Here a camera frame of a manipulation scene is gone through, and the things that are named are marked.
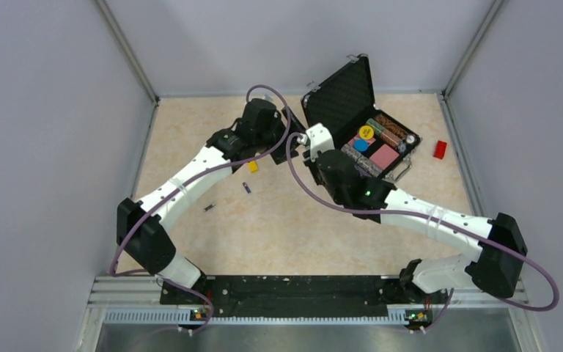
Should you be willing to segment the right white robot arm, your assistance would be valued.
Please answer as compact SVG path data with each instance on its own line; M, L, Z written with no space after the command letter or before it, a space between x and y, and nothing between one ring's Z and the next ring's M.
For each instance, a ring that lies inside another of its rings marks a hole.
M389 181L359 172L341 150L306 157L317 185L336 205L355 216L403 227L458 250L437 260L416 259L400 272L400 291L410 302L443 289L477 288L496 298L512 298L523 262L504 252L526 256L527 247L516 220L505 213L494 219L470 216L419 199Z

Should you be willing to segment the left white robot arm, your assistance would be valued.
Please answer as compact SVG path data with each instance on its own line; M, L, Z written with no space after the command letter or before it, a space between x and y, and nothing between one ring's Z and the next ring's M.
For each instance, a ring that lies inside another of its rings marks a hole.
M201 301L206 291L205 274L178 252L170 230L209 188L239 169L238 161L269 154L281 164L287 159L287 137L305 130L291 109L278 110L261 98L250 100L241 117L216 131L162 186L139 200L125 198L118 204L117 245L150 275L177 283L177 292L185 301Z

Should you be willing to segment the blue poker chip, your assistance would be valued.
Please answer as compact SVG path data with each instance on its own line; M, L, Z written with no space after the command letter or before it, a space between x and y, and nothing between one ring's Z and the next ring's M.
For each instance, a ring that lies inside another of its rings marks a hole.
M360 153L369 149L370 143L366 139L356 139L353 141L353 148Z

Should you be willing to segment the yellow big blind chip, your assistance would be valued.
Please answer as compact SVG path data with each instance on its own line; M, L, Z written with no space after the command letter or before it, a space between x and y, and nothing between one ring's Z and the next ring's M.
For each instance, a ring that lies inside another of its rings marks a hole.
M363 125L359 128L357 135L363 140L370 140L375 135L375 131L370 125Z

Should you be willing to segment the black poker chip case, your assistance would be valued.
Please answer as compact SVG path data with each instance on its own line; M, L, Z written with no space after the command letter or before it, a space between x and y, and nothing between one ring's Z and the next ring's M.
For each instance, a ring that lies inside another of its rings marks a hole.
M322 123L327 127L335 147L355 157L362 172L395 183L411 170L411 156L422 138L377 107L368 55L349 55L348 59L321 83L309 84L310 90L301 98L306 121L308 126ZM367 140L369 149L360 153L353 148L353 141L360 139L357 133L363 125L372 126L375 135ZM400 154L386 170L369 160L384 144Z

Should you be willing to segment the red playing card deck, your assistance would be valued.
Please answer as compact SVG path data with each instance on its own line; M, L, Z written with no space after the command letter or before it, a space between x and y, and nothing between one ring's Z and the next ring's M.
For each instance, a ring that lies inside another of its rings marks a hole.
M395 149L384 144L371 154L369 160L380 169L386 170L398 159L399 156L400 154Z

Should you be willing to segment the yellow toy block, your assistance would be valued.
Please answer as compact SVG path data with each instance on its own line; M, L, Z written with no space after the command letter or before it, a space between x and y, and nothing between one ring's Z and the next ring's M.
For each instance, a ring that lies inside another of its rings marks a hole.
M250 171L251 173L255 173L255 172L258 172L258 171L259 171L259 167L258 167L256 161L249 161L249 162L247 163L247 166L248 166L249 171Z

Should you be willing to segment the purple blue battery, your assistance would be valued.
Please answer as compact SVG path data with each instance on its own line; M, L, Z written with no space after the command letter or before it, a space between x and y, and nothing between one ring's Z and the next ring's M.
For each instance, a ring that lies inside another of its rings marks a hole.
M242 185L243 185L244 189L246 190L247 194L250 194L251 189L249 188L248 184L243 182Z

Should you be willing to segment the red toy block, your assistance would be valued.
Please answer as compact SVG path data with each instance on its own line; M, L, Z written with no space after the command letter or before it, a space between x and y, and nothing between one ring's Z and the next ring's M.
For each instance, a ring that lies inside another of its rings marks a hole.
M447 147L448 147L448 143L442 140L438 140L435 143L435 149L433 151L433 157L443 160L445 155L446 155L446 151L447 151Z

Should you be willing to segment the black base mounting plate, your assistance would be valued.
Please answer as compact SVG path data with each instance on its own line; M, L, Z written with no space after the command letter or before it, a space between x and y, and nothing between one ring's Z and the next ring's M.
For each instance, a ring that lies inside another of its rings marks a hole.
M443 304L447 294L426 294L396 276L208 276L187 293L168 283L162 305L211 301L219 318L381 318L395 304Z

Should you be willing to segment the aluminium frame rail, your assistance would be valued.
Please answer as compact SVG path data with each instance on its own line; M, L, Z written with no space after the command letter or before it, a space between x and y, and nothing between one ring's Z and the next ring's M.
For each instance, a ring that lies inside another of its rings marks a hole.
M443 308L495 312L477 288L409 294L394 276L211 276L190 292L149 276L96 278L88 299L115 323L428 326Z

